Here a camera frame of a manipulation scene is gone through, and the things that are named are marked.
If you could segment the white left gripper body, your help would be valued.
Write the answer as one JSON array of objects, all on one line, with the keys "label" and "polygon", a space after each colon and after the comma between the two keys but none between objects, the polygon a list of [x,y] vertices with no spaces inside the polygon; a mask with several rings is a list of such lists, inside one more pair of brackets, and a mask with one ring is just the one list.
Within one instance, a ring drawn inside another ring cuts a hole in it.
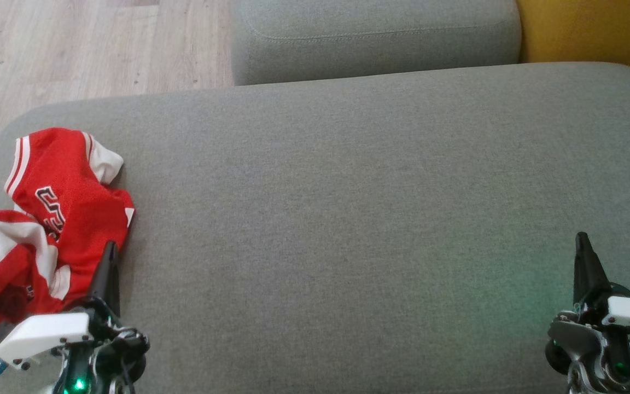
[{"label": "white left gripper body", "polygon": [[102,299],[82,298],[59,314],[29,316],[0,341],[0,359],[19,370],[54,351],[62,361],[46,394],[137,394],[150,341]]}]

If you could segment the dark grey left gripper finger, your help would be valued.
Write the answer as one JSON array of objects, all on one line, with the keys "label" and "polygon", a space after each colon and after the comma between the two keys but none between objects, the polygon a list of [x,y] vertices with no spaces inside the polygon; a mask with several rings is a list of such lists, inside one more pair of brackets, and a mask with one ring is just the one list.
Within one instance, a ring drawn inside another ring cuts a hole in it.
[{"label": "dark grey left gripper finger", "polygon": [[113,314],[120,316],[120,284],[118,269],[118,247],[108,240],[90,284],[90,297],[107,305]]}]

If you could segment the grey fabric sofa seat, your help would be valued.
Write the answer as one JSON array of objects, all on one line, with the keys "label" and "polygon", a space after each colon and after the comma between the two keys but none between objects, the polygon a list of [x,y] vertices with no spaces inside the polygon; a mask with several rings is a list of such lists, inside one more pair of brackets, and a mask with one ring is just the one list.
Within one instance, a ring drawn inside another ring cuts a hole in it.
[{"label": "grey fabric sofa seat", "polygon": [[445,69],[42,107],[122,155],[138,394],[563,394],[575,235],[630,289],[630,67]]}]

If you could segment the red white basketball jersey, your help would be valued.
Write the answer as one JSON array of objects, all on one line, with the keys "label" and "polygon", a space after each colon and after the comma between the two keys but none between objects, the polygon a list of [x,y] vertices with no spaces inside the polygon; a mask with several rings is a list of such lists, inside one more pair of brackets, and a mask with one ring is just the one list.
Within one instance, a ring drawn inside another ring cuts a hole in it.
[{"label": "red white basketball jersey", "polygon": [[89,290],[107,243],[122,250],[135,214],[130,194],[112,187],[123,158],[90,133],[48,128],[15,141],[5,192],[14,209],[42,225],[52,253],[35,314],[62,311]]}]

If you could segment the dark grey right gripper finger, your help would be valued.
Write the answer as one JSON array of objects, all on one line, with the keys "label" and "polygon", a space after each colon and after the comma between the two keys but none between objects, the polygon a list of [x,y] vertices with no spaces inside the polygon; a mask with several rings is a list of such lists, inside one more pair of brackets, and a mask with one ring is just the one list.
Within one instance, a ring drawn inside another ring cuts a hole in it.
[{"label": "dark grey right gripper finger", "polygon": [[611,284],[586,232],[575,238],[574,303],[591,305]]}]

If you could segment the grey sofa cushion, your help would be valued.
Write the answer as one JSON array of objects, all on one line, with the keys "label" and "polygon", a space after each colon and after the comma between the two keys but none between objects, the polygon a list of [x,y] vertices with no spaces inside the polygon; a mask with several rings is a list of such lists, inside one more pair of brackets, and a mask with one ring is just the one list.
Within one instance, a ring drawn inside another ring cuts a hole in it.
[{"label": "grey sofa cushion", "polygon": [[236,85],[515,64],[516,0],[235,0]]}]

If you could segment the yellow cushion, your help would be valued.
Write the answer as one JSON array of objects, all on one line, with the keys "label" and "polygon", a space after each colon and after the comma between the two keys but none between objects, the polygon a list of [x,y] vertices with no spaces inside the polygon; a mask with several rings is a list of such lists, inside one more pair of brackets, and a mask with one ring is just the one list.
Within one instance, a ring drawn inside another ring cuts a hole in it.
[{"label": "yellow cushion", "polygon": [[522,62],[630,66],[630,0],[516,0]]}]

